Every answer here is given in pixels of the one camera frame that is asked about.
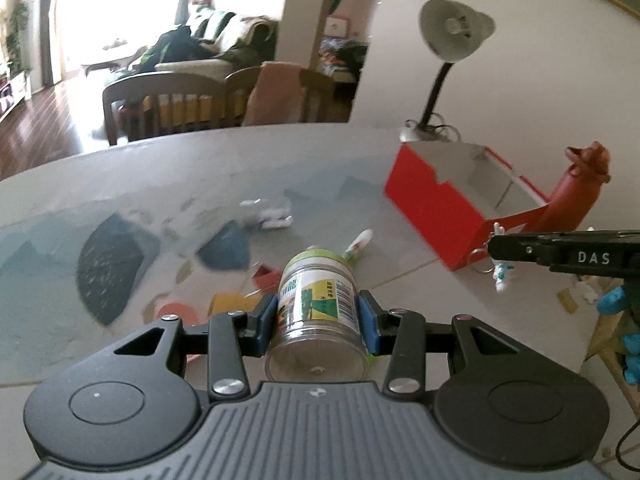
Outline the blue gloved hand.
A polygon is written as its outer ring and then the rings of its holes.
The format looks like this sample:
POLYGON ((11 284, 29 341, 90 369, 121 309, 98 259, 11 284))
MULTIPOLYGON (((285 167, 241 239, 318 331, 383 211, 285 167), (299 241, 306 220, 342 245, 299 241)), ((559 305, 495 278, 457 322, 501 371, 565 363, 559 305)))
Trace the blue gloved hand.
MULTIPOLYGON (((620 285, 616 289, 607 292, 598 302, 597 310, 602 315, 619 314, 631 310, 634 304, 639 303, 639 289, 627 284, 620 285)), ((639 385, 639 333, 629 332, 620 338, 625 348, 623 375, 626 383, 632 386, 639 385)))

